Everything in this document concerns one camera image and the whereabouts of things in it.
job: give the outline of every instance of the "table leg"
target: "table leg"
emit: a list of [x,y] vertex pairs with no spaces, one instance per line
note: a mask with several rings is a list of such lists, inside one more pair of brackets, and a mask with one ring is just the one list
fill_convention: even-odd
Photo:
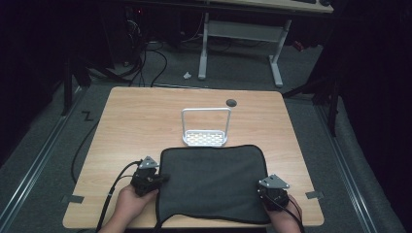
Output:
[[281,77],[281,74],[279,72],[279,67],[278,67],[278,59],[279,59],[279,55],[281,54],[282,47],[285,43],[286,37],[288,36],[291,23],[292,21],[290,19],[285,23],[285,26],[283,27],[283,30],[279,38],[278,47],[275,50],[275,54],[269,55],[270,67],[272,68],[273,79],[277,87],[283,86],[282,77]]
[[206,79],[207,68],[207,39],[209,33],[209,13],[205,13],[205,22],[203,26],[203,48],[200,54],[199,75],[200,80]]

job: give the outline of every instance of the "black cloth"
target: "black cloth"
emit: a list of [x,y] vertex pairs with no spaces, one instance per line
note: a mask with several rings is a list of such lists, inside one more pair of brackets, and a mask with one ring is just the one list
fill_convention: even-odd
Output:
[[169,174],[157,195],[157,227],[173,215],[267,224],[258,181],[267,177],[262,151],[233,148],[164,150],[159,173]]

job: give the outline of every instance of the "table top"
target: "table top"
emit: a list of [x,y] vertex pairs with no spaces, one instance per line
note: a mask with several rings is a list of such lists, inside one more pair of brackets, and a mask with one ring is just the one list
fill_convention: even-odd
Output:
[[[235,100],[237,105],[231,108],[225,147],[256,145],[261,148],[268,173],[276,174],[291,186],[288,193],[295,197],[303,210],[303,224],[323,224],[318,200],[307,199],[305,195],[314,191],[314,187],[279,92],[115,87],[109,95],[73,192],[73,195],[84,196],[85,199],[82,204],[69,204],[63,225],[67,228],[95,228],[107,193],[127,164],[147,155],[159,162],[163,150],[185,146],[182,109],[227,107],[227,99]],[[212,119],[215,117],[206,116],[205,122],[212,122]],[[136,167],[131,167],[124,174],[132,175],[135,170]],[[118,183],[105,222],[113,213],[119,190],[129,183],[130,178]],[[130,227],[154,226],[155,201]],[[172,216],[163,224],[163,227],[178,228],[248,226],[252,225],[187,216]]]
[[275,8],[283,10],[301,11],[308,13],[332,13],[331,6],[322,6],[319,0],[315,4],[292,0],[210,0],[210,2],[239,4],[254,7]]

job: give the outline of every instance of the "hand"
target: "hand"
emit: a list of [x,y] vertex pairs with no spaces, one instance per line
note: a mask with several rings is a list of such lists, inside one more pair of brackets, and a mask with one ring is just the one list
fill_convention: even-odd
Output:
[[[289,195],[289,198],[291,199],[291,201],[289,202],[288,206],[286,206],[286,209],[292,212],[292,214],[294,214],[297,218],[300,218],[302,216],[302,209],[299,207],[296,200],[291,195]],[[276,232],[300,233],[300,228],[296,220],[286,211],[267,211],[267,214],[269,215],[272,225],[275,228]]]
[[143,197],[139,197],[131,184],[122,188],[119,192],[115,212],[99,233],[123,232],[127,225],[142,213],[145,206],[155,198],[157,193],[158,190],[153,190]]

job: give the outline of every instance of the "white metal stand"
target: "white metal stand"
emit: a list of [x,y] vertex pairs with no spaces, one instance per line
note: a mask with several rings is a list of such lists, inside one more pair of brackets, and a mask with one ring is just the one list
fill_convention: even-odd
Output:
[[209,20],[209,14],[205,14],[203,29],[203,48],[200,55],[199,75],[200,80],[206,79],[207,70],[207,40],[209,36],[226,37],[234,39],[275,42],[277,48],[274,55],[269,56],[272,75],[276,86],[282,87],[283,82],[278,67],[279,55],[288,36],[292,21],[287,20],[283,27],[263,26],[256,24]]
[[[185,113],[201,111],[227,111],[226,127],[224,132],[218,129],[191,129],[186,130]],[[199,108],[182,110],[183,141],[189,147],[222,147],[227,141],[227,129],[230,120],[230,108]]]

